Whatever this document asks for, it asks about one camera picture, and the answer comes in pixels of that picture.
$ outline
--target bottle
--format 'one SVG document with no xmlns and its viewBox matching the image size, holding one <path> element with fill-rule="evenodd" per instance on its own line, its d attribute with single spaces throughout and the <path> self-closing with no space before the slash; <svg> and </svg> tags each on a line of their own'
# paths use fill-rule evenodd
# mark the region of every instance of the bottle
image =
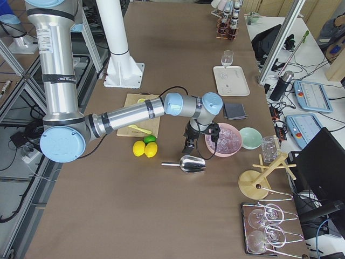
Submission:
<svg viewBox="0 0 345 259">
<path fill-rule="evenodd" d="M 226 2 L 227 2 L 227 0 L 220 0 L 219 4 L 217 6 L 218 10 L 223 11 L 225 8 Z"/>
<path fill-rule="evenodd" d="M 238 14 L 234 12 L 230 20 L 229 33 L 227 34 L 228 39 L 233 40 L 236 38 L 237 24 L 238 24 Z"/>
<path fill-rule="evenodd" d="M 224 10 L 227 10 L 227 9 L 229 9 L 229 19 L 231 18 L 231 14 L 232 14 L 232 9 L 233 9 L 233 0 L 228 0 L 228 2 L 226 3 L 226 5 L 225 5 L 225 8 L 224 8 Z"/>
<path fill-rule="evenodd" d="M 277 85 L 271 93 L 270 99 L 272 101 L 278 101 L 280 97 L 285 93 L 286 88 L 288 87 L 292 79 L 293 72 L 290 70 L 286 71 L 284 75 L 278 79 Z"/>
<path fill-rule="evenodd" d="M 218 16 L 218 5 L 220 4 L 220 0 L 213 0 L 211 2 L 211 6 L 214 8 L 214 10 L 211 12 L 211 14 Z"/>
<path fill-rule="evenodd" d="M 227 28 L 229 27 L 229 15 L 230 15 L 230 7 L 227 7 L 224 11 L 223 17 L 220 20 L 220 24 L 218 26 L 218 33 L 220 35 L 225 35 L 227 33 Z"/>
<path fill-rule="evenodd" d="M 238 1 L 235 2 L 235 5 L 233 7 L 233 13 L 232 15 L 237 13 L 237 16 L 239 16 L 239 9 L 240 9 L 241 5 L 239 4 Z"/>
</svg>

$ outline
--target lime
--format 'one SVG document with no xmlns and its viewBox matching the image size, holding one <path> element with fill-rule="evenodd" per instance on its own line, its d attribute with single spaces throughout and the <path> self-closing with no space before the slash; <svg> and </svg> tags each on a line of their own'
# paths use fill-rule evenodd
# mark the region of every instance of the lime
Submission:
<svg viewBox="0 0 345 259">
<path fill-rule="evenodd" d="M 138 140 L 133 144 L 133 154 L 135 156 L 141 156 L 145 153 L 145 143 L 142 140 Z"/>
<path fill-rule="evenodd" d="M 145 144 L 149 144 L 150 142 L 156 142 L 156 137 L 153 135 L 148 135 L 144 138 Z"/>
<path fill-rule="evenodd" d="M 156 142 L 150 142 L 145 147 L 145 155 L 148 158 L 152 158 L 153 156 L 155 156 L 157 154 L 157 151 L 158 151 L 158 146 Z"/>
</svg>

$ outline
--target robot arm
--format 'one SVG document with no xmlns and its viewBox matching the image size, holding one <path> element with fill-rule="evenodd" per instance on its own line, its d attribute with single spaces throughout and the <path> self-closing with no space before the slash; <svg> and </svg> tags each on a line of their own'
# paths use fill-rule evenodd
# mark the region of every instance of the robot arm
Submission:
<svg viewBox="0 0 345 259">
<path fill-rule="evenodd" d="M 78 0 L 25 0 L 27 16 L 37 30 L 47 114 L 40 140 L 42 152 L 55 162 L 70 162 L 82 155 L 87 143 L 130 124 L 164 114 L 191 118 L 186 127 L 185 153 L 200 134 L 217 135 L 212 123 L 223 106 L 215 93 L 202 98 L 169 93 L 166 97 L 101 115 L 84 116 L 78 108 L 73 67 L 71 28 L 80 16 Z"/>
<path fill-rule="evenodd" d="M 220 129 L 212 121 L 222 106 L 222 99 L 215 93 L 206 93 L 202 98 L 168 93 L 165 98 L 146 100 L 101 115 L 85 116 L 88 139 L 83 138 L 75 128 L 72 128 L 72 125 L 50 127 L 42 135 L 40 147 L 49 159 L 56 162 L 70 162 L 82 155 L 86 144 L 96 138 L 139 121 L 170 114 L 190 118 L 186 126 L 183 151 L 190 154 L 194 140 L 200 134 L 215 135 L 218 138 Z"/>
</svg>

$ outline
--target monitor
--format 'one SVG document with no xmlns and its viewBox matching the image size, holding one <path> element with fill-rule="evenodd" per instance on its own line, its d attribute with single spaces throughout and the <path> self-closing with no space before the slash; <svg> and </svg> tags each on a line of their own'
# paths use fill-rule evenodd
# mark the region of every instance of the monitor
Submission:
<svg viewBox="0 0 345 259">
<path fill-rule="evenodd" d="M 328 215 L 345 238 L 345 149 L 325 127 L 296 158 L 297 170 L 322 206 L 315 215 Z"/>
<path fill-rule="evenodd" d="M 262 61 L 264 55 L 269 54 L 272 45 L 278 35 L 281 24 L 278 24 L 266 31 L 257 34 L 252 40 L 252 47 L 257 61 Z"/>
</svg>

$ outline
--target power strip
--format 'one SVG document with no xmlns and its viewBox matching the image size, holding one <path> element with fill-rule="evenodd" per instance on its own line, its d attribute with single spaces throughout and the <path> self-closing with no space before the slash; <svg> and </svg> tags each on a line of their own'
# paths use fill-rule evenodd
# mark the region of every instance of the power strip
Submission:
<svg viewBox="0 0 345 259">
<path fill-rule="evenodd" d="M 41 152 L 34 149 L 32 152 L 28 153 L 27 155 L 22 156 L 22 160 L 26 163 L 29 164 L 33 160 L 35 160 L 39 155 L 41 155 Z"/>
</svg>

